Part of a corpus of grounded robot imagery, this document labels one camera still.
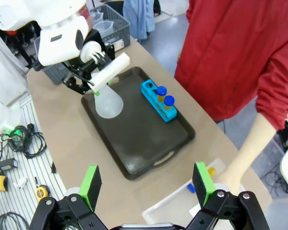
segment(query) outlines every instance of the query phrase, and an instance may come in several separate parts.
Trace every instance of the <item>test tube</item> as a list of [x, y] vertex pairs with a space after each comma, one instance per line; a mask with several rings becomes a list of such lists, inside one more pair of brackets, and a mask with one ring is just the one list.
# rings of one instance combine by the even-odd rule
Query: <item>test tube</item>
[[164, 98], [164, 108], [166, 110], [171, 110], [174, 102], [175, 102], [175, 99], [173, 96], [171, 96], [171, 95], [166, 96]]
[[157, 88], [157, 100], [163, 103], [165, 95], [167, 94], [167, 89], [164, 86], [159, 86]]

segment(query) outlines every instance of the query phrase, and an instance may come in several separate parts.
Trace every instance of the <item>tray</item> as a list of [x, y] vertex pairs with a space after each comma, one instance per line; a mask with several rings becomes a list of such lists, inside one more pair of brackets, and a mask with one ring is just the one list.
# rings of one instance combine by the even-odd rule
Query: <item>tray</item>
[[164, 122], [141, 93], [140, 84], [149, 77], [140, 67], [117, 77], [119, 81], [110, 85], [124, 101], [117, 117], [101, 118], [92, 93], [81, 102], [124, 177], [134, 180], [173, 159], [195, 131], [179, 111], [175, 119]]

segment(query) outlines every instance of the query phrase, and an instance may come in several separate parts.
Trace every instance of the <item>striped surface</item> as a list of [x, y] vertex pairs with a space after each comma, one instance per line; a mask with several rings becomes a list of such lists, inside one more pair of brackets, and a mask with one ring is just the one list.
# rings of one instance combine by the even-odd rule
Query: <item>striped surface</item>
[[[24, 97], [19, 104], [23, 114], [23, 125], [26, 126], [32, 123], [35, 125], [36, 131], [42, 132], [31, 95]], [[39, 140], [33, 140], [29, 152], [37, 152], [38, 146]], [[8, 178], [8, 191], [0, 191], [0, 215], [13, 211], [22, 215], [30, 223], [38, 204], [35, 195], [36, 183], [34, 177], [37, 177], [39, 184], [45, 184], [49, 187], [50, 195], [56, 200], [64, 197], [66, 188], [59, 174], [51, 173], [52, 158], [48, 149], [38, 157], [27, 159], [23, 154], [12, 152], [11, 149], [6, 147], [3, 151], [2, 159], [12, 157], [17, 160], [18, 168], [4, 171]], [[23, 189], [15, 188], [13, 183], [22, 177], [27, 178], [28, 182]], [[6, 229], [17, 229], [10, 218], [7, 219]]]

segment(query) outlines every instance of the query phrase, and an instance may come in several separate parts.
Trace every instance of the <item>gray crate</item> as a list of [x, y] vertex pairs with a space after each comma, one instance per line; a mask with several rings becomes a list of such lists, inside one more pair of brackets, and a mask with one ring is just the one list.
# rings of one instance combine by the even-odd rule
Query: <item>gray crate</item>
[[103, 12], [104, 20], [113, 21], [113, 29], [114, 33], [103, 38], [104, 42], [115, 43], [119, 40], [123, 40], [124, 47], [130, 45], [130, 30], [129, 30], [129, 22], [124, 19], [119, 13], [117, 13], [114, 9], [109, 7], [108, 5], [101, 5], [91, 10], [93, 12]]
[[[34, 47], [36, 51], [36, 55], [38, 55], [39, 49], [39, 37], [34, 40]], [[46, 66], [42, 69], [42, 71], [52, 80], [52, 82], [56, 85], [62, 83], [62, 80], [66, 78], [69, 73], [69, 70], [63, 66], [63, 64], [58, 63], [55, 65]]]

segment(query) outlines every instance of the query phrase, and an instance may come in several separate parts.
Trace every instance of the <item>test tube rack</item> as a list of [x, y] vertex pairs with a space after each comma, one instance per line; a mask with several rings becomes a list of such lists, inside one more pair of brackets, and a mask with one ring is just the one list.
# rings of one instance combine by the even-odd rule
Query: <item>test tube rack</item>
[[152, 80], [149, 79], [141, 83], [140, 89], [145, 98], [150, 102], [165, 122], [169, 122], [176, 117], [177, 109], [174, 106], [172, 106], [170, 110], [166, 110], [164, 108], [164, 103], [157, 100], [157, 86]]

